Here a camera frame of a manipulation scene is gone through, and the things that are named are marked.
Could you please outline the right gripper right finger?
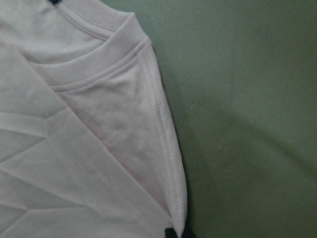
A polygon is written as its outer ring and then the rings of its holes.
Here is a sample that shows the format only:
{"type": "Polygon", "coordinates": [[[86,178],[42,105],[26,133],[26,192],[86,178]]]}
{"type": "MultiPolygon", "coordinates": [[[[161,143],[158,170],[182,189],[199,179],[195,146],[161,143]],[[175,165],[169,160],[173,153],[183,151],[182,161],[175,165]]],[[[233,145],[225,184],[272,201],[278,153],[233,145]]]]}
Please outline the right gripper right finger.
{"type": "Polygon", "coordinates": [[[192,231],[192,229],[189,227],[188,224],[186,224],[184,227],[182,238],[196,238],[194,232],[192,231]]]}

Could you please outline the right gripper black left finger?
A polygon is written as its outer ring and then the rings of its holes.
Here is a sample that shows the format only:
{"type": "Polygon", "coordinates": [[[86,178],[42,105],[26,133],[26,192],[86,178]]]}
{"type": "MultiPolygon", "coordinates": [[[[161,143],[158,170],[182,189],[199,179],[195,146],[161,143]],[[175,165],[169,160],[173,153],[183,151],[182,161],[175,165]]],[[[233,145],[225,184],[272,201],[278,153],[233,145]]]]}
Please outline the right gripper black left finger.
{"type": "Polygon", "coordinates": [[[174,228],[166,228],[164,230],[165,238],[178,238],[178,235],[174,228]]]}

